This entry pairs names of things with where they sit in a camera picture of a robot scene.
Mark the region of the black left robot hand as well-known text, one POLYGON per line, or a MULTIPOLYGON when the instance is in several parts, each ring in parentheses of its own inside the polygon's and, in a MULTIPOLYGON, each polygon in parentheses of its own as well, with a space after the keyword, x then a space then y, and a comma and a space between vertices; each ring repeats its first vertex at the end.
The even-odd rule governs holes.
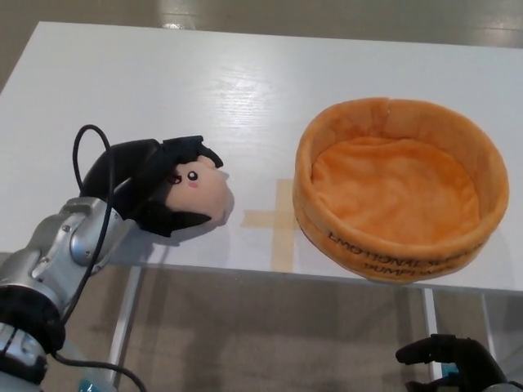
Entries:
POLYGON ((123 219, 170 237, 223 218, 229 191, 222 165, 200 135, 128 141, 95 161, 80 194, 110 200, 123 219))

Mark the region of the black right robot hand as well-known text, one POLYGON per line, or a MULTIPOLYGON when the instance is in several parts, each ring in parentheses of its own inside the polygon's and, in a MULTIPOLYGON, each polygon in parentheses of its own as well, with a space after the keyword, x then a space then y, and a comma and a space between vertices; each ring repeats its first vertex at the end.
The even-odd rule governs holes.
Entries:
POLYGON ((471 338, 432 334, 396 351, 396 360, 404 365, 418 363, 454 364, 457 371, 428 383, 409 381, 408 391, 484 391, 494 385, 506 385, 508 379, 490 352, 471 338))

